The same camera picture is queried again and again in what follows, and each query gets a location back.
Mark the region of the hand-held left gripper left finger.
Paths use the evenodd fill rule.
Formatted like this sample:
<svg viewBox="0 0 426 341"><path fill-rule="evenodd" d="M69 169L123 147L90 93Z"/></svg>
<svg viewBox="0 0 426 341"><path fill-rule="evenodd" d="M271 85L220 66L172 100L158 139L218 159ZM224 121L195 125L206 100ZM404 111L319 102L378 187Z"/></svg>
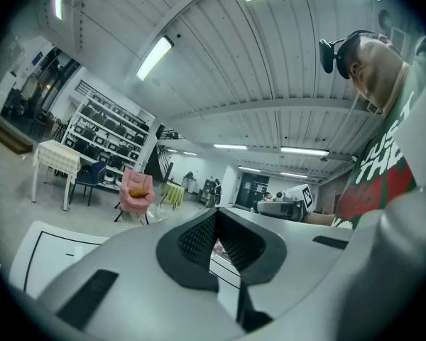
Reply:
<svg viewBox="0 0 426 341"><path fill-rule="evenodd" d="M176 214L122 232L63 271L39 296L59 319L103 341L234 341L244 334L209 269L217 242L244 242L229 208Z"/></svg>

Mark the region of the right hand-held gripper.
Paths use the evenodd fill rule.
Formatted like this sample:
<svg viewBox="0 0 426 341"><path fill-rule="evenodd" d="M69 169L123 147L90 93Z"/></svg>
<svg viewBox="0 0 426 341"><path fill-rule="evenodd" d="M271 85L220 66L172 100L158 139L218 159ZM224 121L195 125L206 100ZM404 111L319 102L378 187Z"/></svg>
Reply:
<svg viewBox="0 0 426 341"><path fill-rule="evenodd" d="M259 210L260 215L292 222L305 222L308 212L313 211L313 196L309 185L302 184L277 193L273 202L257 202L256 208L270 209Z"/></svg>

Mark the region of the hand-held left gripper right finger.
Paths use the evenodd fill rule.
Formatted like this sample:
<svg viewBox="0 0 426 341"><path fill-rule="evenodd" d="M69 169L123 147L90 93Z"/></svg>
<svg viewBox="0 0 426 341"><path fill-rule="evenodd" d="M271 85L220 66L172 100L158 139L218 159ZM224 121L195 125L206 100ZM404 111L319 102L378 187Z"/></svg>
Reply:
<svg viewBox="0 0 426 341"><path fill-rule="evenodd" d="M280 220L236 208L222 208L246 224L267 229L285 242L286 257L268 282L251 286L254 309L273 319L337 319L342 309L351 267L340 269L346 251L320 244L317 237L344 243L353 230Z"/></svg>

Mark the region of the yellow star wand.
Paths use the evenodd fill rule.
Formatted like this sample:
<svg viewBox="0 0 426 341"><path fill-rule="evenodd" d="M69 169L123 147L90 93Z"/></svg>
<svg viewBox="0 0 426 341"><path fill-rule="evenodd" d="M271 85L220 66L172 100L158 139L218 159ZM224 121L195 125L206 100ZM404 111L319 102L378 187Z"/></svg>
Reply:
<svg viewBox="0 0 426 341"><path fill-rule="evenodd" d="M158 200L155 209L155 222L166 220L172 214L172 207L167 200L168 194L161 194L161 199Z"/></svg>

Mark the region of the person's right forearm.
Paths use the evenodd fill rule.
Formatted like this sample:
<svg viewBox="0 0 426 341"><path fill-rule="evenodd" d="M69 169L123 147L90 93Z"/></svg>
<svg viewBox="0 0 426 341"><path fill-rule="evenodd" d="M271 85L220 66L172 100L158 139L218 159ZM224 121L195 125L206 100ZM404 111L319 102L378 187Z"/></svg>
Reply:
<svg viewBox="0 0 426 341"><path fill-rule="evenodd" d="M319 214L316 212L308 212L305 222L308 224L322 225L331 227L335 215Z"/></svg>

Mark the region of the white table with black lines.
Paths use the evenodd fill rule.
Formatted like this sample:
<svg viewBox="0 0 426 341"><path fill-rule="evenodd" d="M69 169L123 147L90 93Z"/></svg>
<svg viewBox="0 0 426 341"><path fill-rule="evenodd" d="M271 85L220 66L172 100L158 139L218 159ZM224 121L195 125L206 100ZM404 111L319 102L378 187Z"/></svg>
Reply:
<svg viewBox="0 0 426 341"><path fill-rule="evenodd" d="M37 299L64 271L83 269L88 260L97 258L106 259L106 269L118 274L111 289L117 298L149 303L215 297L211 291L180 286L159 267L156 244L163 228L133 227L107 238L35 221L14 257L9 283Z"/></svg>

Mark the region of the yellow-green stool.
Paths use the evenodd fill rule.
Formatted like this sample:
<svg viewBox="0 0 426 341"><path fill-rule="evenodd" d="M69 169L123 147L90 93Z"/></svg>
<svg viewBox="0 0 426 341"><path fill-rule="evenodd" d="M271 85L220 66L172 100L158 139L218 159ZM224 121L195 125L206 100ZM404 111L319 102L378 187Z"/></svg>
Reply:
<svg viewBox="0 0 426 341"><path fill-rule="evenodd" d="M160 205L167 200L170 206L175 209L181 205L184 194L185 189L183 187L174 183L166 183L161 191L162 200L160 201Z"/></svg>

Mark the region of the dark green printed t-shirt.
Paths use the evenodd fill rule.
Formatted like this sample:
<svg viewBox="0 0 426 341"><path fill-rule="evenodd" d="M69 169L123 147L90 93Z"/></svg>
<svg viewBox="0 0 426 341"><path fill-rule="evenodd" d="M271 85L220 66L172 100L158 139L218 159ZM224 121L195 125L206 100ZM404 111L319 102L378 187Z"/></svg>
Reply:
<svg viewBox="0 0 426 341"><path fill-rule="evenodd" d="M398 127L410 115L426 88L426 36L416 46L398 96L376 134L365 145L342 193L332 227L354 229L361 216L382 210L391 200L415 188L416 182L395 142Z"/></svg>

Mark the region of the dark blue chair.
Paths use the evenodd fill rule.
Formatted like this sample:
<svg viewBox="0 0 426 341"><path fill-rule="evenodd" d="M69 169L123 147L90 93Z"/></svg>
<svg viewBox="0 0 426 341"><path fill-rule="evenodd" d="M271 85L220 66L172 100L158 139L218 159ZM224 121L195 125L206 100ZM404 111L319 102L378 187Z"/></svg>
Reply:
<svg viewBox="0 0 426 341"><path fill-rule="evenodd" d="M93 164L85 164L82 165L80 171L77 173L77 177L75 179L75 184L72 186L69 203L72 202L72 197L75 192L76 185L83 185L85 195L87 188L90 188L88 203L90 204L93 188L97 187L101 177L104 175L104 172L107 168L107 165L103 161L97 161Z"/></svg>

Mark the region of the black staircase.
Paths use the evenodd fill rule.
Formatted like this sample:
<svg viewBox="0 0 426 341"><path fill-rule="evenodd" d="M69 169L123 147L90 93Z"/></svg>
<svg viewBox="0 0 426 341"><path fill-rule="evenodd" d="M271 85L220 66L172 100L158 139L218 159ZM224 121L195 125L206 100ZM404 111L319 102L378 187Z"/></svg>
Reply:
<svg viewBox="0 0 426 341"><path fill-rule="evenodd" d="M157 141L161 140L178 140L184 139L178 132L172 129L166 129L162 124L156 132ZM173 175L171 174L173 164L168 159L169 148L157 143L148 159L144 173L151 175L158 182L173 183Z"/></svg>

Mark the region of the white table with cream cloth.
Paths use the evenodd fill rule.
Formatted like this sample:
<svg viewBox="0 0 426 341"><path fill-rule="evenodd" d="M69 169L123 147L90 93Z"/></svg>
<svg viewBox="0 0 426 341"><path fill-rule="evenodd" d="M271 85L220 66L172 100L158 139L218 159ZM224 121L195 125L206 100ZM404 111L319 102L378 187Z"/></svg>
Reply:
<svg viewBox="0 0 426 341"><path fill-rule="evenodd" d="M67 175L62 206L63 210L67 211L70 186L75 184L77 173L80 170L80 153L54 139L40 142L38 144L38 147L33 154L33 179L31 187L32 202L36 202L37 180L40 164Z"/></svg>

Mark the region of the white metal shelving rack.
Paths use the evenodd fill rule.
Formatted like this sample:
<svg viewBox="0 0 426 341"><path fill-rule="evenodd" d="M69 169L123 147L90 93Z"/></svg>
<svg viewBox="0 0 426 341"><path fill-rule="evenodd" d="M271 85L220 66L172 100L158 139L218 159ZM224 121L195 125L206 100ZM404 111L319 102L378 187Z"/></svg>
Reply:
<svg viewBox="0 0 426 341"><path fill-rule="evenodd" d="M80 153L82 165L106 164L99 186L118 191L126 168L134 168L155 117L145 110L135 114L85 81L75 88L77 105L61 143Z"/></svg>

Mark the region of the wooden step platform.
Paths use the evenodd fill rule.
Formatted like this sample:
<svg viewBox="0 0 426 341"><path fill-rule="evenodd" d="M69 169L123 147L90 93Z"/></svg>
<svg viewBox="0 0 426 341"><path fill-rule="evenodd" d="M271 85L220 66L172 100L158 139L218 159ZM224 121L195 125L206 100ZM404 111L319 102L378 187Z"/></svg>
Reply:
<svg viewBox="0 0 426 341"><path fill-rule="evenodd" d="M2 116L0 116L0 143L19 155L33 151L33 142Z"/></svg>

